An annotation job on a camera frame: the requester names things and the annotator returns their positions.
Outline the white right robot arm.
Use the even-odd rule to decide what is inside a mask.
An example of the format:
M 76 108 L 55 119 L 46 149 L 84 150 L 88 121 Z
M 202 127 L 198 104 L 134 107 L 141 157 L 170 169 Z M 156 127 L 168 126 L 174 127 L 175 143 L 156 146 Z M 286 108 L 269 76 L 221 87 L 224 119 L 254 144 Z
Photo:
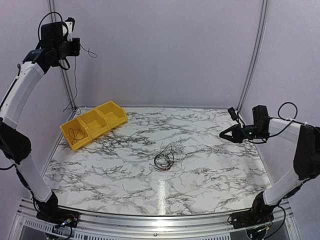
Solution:
M 252 224 L 260 223 L 283 199 L 295 195 L 307 181 L 320 174 L 319 127 L 294 119 L 263 116 L 250 125 L 238 122 L 220 132 L 219 137 L 232 143 L 257 140 L 267 145 L 271 139 L 283 141 L 271 149 L 275 151 L 273 156 L 284 159 L 290 166 L 283 176 L 255 197 L 247 214 Z

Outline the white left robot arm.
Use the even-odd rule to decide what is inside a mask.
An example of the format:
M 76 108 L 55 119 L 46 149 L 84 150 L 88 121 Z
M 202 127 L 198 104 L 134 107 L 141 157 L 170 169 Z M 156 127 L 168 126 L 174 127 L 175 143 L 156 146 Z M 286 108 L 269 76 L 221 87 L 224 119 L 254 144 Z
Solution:
M 12 161 L 22 184 L 33 194 L 41 215 L 58 223 L 63 211 L 58 198 L 46 185 L 32 159 L 30 139 L 17 131 L 23 108 L 36 84 L 52 67 L 80 54 L 80 38 L 73 37 L 75 19 L 69 17 L 42 25 L 40 39 L 19 65 L 19 71 L 0 104 L 0 149 Z

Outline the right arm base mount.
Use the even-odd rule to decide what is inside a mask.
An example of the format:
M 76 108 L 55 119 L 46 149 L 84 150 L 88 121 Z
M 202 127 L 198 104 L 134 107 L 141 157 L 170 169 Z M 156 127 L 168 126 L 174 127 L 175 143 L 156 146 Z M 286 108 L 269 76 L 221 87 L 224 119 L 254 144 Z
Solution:
M 273 218 L 274 205 L 267 205 L 262 196 L 257 196 L 249 210 L 232 213 L 228 217 L 228 223 L 234 229 L 246 228 L 268 223 Z

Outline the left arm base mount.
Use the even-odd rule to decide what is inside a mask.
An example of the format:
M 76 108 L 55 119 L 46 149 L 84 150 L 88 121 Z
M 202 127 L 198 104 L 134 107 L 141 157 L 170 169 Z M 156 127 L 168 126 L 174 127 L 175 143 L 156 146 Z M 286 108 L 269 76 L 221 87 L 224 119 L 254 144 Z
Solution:
M 76 228 L 79 221 L 80 213 L 78 211 L 60 208 L 58 197 L 52 193 L 47 202 L 39 201 L 35 198 L 33 206 L 37 211 L 36 217 L 40 220 L 47 221 L 62 226 L 64 222 L 72 228 Z

